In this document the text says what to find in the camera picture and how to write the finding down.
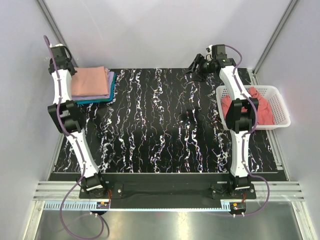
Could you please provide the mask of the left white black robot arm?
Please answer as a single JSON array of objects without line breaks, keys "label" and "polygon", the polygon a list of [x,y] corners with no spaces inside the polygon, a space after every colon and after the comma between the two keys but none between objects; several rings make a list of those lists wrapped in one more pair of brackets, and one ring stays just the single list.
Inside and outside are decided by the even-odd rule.
[{"label": "left white black robot arm", "polygon": [[90,152],[85,123],[77,104],[72,100],[71,83],[76,70],[72,64],[69,49],[62,45],[49,45],[50,61],[48,71],[54,82],[53,104],[48,113],[58,131],[70,143],[80,167],[81,176],[77,180],[81,198],[103,198],[108,186]]}]

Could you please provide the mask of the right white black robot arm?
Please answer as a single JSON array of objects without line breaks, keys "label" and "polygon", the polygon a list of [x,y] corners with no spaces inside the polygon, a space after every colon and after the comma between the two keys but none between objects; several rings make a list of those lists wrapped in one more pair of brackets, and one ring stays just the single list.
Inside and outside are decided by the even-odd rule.
[{"label": "right white black robot arm", "polygon": [[216,73],[224,83],[231,103],[225,117],[225,124],[232,140],[232,161],[225,192],[232,198],[241,198],[251,187],[248,169],[249,140],[258,125],[259,100],[251,97],[245,89],[239,74],[238,64],[229,58],[226,48],[232,46],[217,44],[206,48],[207,55],[197,54],[185,74],[196,74],[205,81],[209,74]]}]

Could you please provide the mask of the pink printed t shirt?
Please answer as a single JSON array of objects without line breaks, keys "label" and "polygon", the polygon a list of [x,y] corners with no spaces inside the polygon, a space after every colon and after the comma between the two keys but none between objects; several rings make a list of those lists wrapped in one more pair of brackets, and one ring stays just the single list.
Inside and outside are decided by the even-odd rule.
[{"label": "pink printed t shirt", "polygon": [[75,68],[71,79],[71,95],[76,97],[102,96],[110,93],[109,71],[104,67]]}]

